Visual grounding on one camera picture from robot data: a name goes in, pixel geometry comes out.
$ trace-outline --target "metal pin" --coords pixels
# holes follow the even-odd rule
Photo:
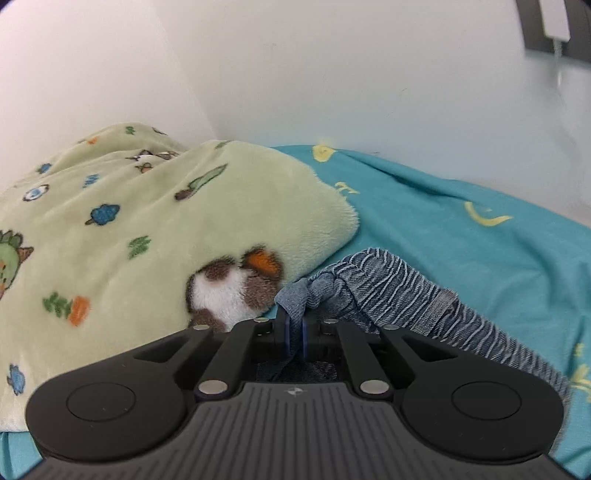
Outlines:
[[[383,380],[366,380],[359,388],[363,393],[367,393],[368,395],[381,395],[388,391],[390,385]]]
[[[228,384],[221,380],[206,380],[199,384],[199,391],[206,395],[219,395],[228,389]]]

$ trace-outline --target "ribbed surface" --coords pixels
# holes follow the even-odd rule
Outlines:
[[[566,480],[547,458],[472,465],[433,452],[385,403],[344,384],[247,384],[203,404],[181,435],[144,457],[111,465],[42,463],[26,480]]]

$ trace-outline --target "black device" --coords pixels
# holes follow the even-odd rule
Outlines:
[[[55,377],[26,419],[27,480],[567,480],[563,421],[539,378],[389,325],[306,315],[296,361],[336,381],[256,382],[290,319],[205,325]]]

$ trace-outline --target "white logo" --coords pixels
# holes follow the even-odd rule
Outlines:
[[[293,397],[297,397],[298,395],[301,395],[303,392],[305,392],[305,390],[302,390],[300,387],[291,387],[289,390],[286,390],[286,392],[288,392],[289,395],[292,395]]]

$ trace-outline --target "teal bed sheet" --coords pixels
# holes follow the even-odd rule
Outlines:
[[[370,155],[276,148],[314,168],[359,213],[359,232],[326,264],[386,248],[569,376],[569,419],[553,456],[579,478],[590,475],[591,230],[502,193]],[[32,445],[28,434],[1,434],[7,480],[38,462]]]

